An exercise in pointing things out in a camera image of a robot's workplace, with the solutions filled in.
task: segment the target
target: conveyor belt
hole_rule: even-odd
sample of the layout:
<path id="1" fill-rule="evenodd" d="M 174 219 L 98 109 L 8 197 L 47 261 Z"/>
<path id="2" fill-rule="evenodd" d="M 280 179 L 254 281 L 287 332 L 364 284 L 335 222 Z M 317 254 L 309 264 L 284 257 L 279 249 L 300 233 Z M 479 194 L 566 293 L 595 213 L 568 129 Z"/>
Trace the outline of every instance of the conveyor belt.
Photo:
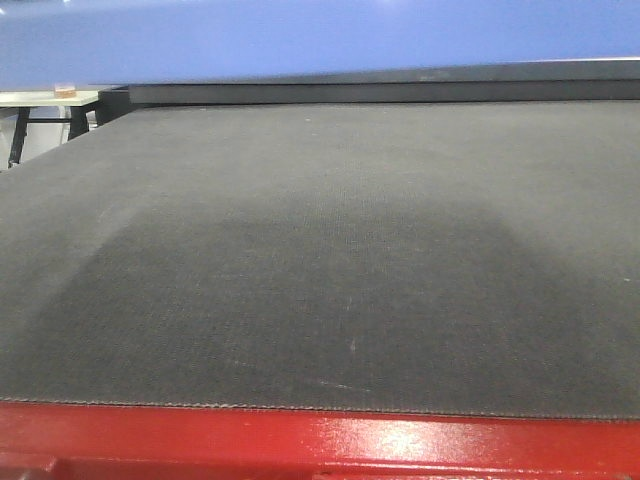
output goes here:
<path id="1" fill-rule="evenodd" d="M 640 418 L 640 103 L 137 111 L 0 204 L 3 399 Z"/>

